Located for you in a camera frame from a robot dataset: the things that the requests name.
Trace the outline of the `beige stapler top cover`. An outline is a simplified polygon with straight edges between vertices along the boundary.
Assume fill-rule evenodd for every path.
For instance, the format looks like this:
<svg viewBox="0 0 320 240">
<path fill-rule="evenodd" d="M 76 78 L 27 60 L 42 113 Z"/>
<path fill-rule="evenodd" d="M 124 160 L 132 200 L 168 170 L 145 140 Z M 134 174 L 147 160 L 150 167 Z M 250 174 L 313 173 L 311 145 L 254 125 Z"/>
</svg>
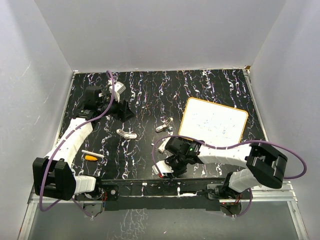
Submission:
<svg viewBox="0 0 320 240">
<path fill-rule="evenodd" d="M 138 137 L 136 133 L 130 133 L 122 129 L 117 129 L 116 133 L 124 139 L 136 139 Z"/>
</svg>

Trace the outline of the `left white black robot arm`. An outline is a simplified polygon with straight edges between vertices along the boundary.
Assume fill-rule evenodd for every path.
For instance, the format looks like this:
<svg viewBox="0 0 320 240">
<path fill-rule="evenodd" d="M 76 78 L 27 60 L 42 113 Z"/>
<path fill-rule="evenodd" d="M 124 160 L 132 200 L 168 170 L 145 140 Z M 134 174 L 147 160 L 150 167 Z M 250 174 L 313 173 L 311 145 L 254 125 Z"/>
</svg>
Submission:
<svg viewBox="0 0 320 240">
<path fill-rule="evenodd" d="M 135 116 L 128 102 L 120 99 L 125 89 L 121 82 L 108 90 L 100 86 L 85 89 L 84 97 L 61 139 L 45 157 L 37 157 L 32 164 L 34 190 L 38 196 L 68 201 L 78 194 L 86 193 L 93 200 L 103 195 L 104 188 L 96 183 L 96 177 L 74 176 L 72 164 L 81 145 L 98 123 L 99 116 L 112 116 L 122 122 Z"/>
</svg>

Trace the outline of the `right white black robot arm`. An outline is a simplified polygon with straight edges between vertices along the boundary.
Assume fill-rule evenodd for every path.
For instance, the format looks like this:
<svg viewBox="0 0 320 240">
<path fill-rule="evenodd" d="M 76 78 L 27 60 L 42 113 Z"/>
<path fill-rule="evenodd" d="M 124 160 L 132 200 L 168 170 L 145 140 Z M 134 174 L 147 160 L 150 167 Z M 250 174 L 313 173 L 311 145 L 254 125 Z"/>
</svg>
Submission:
<svg viewBox="0 0 320 240">
<path fill-rule="evenodd" d="M 164 148 L 171 156 L 156 166 L 170 178 L 183 175 L 187 166 L 194 164 L 241 167 L 241 171 L 228 173 L 222 185 L 209 188 L 209 194 L 216 198 L 237 198 L 245 190 L 260 185 L 280 189 L 288 161 L 284 154 L 265 143 L 250 143 L 227 150 L 210 148 L 195 140 L 171 137 Z"/>
</svg>

